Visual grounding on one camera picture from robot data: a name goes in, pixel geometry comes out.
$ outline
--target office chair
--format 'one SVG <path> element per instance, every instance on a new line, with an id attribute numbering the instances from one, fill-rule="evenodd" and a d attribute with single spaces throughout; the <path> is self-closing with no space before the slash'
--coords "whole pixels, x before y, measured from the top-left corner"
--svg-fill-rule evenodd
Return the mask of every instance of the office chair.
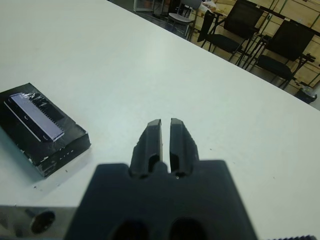
<path id="1" fill-rule="evenodd" d="M 211 49 L 211 45 L 214 45 L 214 49 L 212 53 L 215 51 L 216 47 L 219 47 L 220 49 L 228 53 L 231 53 L 232 55 L 228 60 L 230 61 L 233 58 L 233 56 L 236 54 L 236 52 L 242 50 L 242 44 L 246 40 L 248 40 L 248 43 L 245 47 L 244 53 L 247 51 L 248 45 L 250 43 L 250 40 L 253 34 L 258 31 L 258 29 L 255 28 L 255 26 L 263 13 L 264 11 L 262 9 L 259 9 L 258 7 L 255 7 L 254 5 L 249 4 L 245 1 L 238 0 L 235 2 L 231 12 L 226 17 L 226 19 L 219 21 L 219 16 L 221 15 L 217 13 L 214 27 L 209 34 L 208 34 L 208 31 L 210 26 L 208 28 L 208 24 L 210 23 L 212 16 L 209 14 L 205 15 L 203 20 L 203 25 L 205 25 L 205 27 L 202 26 L 200 35 L 197 41 L 201 42 L 204 40 L 201 47 L 203 47 L 207 41 L 210 42 L 209 52 Z M 224 35 L 215 34 L 217 26 L 219 26 L 223 22 L 224 22 L 223 28 L 225 30 L 243 39 L 240 43 Z"/>
<path id="2" fill-rule="evenodd" d="M 285 89 L 290 81 L 294 78 L 296 72 L 307 62 L 314 62 L 315 57 L 310 54 L 303 55 L 304 50 L 314 37 L 314 33 L 306 26 L 303 26 L 294 21 L 284 20 L 275 35 L 265 44 L 260 56 L 254 62 L 250 72 L 255 66 L 265 69 L 275 74 L 273 80 L 279 76 L 284 79 L 280 84 Z M 286 63 L 277 61 L 269 56 L 263 55 L 265 50 L 269 50 L 287 59 Z M 287 66 L 289 61 L 299 59 L 297 68 L 291 72 Z"/>
<path id="3" fill-rule="evenodd" d="M 201 2 L 202 2 L 202 0 L 181 0 L 177 13 L 170 12 L 168 15 L 167 23 L 169 23 L 169 20 L 173 21 L 172 31 L 173 31 L 176 23 L 185 25 L 184 36 L 186 36 L 187 40 L 190 40 L 192 37 L 193 30 L 195 29 L 195 24 L 196 24 L 196 20 L 197 20 L 197 16 L 198 16 L 198 9 L 200 7 Z M 196 10 L 194 20 L 189 19 L 189 14 L 191 12 L 191 9 L 189 11 L 188 10 L 184 11 L 184 9 L 183 9 L 184 6 L 188 6 L 188 7 L 192 8 L 193 10 Z M 188 26 L 191 23 L 193 23 L 193 24 L 191 26 L 189 36 L 187 36 Z"/>

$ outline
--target table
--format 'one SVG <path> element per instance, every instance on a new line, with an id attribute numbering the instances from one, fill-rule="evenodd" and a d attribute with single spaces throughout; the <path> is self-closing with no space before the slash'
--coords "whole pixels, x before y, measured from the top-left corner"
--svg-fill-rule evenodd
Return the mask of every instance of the table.
<path id="1" fill-rule="evenodd" d="M 158 118 L 168 164 L 175 117 L 227 162 L 260 239 L 320 238 L 318 110 L 105 0 L 2 0 L 0 32 L 0 91 L 31 82 L 92 143 L 42 179 L 0 130 L 0 205 L 77 206 Z"/>

